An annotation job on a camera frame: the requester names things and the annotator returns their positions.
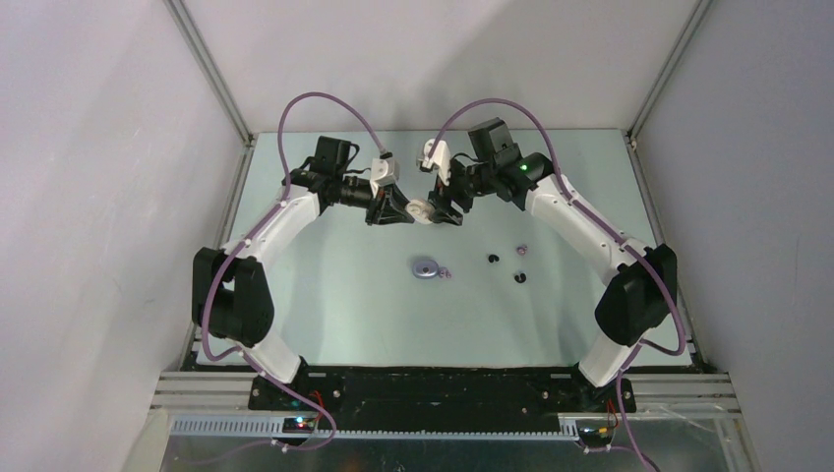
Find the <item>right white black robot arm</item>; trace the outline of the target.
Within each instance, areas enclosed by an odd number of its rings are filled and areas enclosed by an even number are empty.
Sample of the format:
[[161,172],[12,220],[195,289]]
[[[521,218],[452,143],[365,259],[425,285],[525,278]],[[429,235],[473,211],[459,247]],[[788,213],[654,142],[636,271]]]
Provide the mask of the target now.
[[523,154],[503,120],[486,121],[468,137],[475,153],[469,165],[439,138],[423,144],[418,166],[436,173],[436,184],[426,209],[412,204],[409,210],[424,223],[461,225],[475,199],[495,195],[546,223],[585,258],[605,291],[594,311],[599,332],[578,363],[582,377],[571,395],[581,409],[596,411],[610,400],[610,382],[646,333],[676,311],[677,255],[665,244],[650,247],[616,228],[550,157]]

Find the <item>white earbud charging case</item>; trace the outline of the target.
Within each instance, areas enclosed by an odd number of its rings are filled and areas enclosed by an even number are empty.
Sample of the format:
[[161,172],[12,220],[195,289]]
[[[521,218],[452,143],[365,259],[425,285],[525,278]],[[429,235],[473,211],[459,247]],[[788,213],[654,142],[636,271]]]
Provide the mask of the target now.
[[433,215],[435,207],[427,201],[421,199],[411,200],[406,205],[406,211],[414,219],[415,222],[430,225],[433,224]]

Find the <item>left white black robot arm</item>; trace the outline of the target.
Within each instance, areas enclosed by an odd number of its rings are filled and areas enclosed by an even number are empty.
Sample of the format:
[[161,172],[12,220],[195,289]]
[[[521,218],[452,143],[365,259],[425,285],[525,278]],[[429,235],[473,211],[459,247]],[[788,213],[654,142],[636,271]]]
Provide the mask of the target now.
[[194,324],[204,334],[232,342],[233,352],[275,380],[272,395],[287,409],[307,404],[311,384],[298,375],[305,362],[275,322],[268,267],[329,207],[358,207],[369,225],[414,220],[397,186],[391,152],[373,159],[363,178],[350,166],[358,150],[349,141],[320,137],[314,153],[283,180],[276,202],[248,232],[219,249],[201,248],[193,259]]

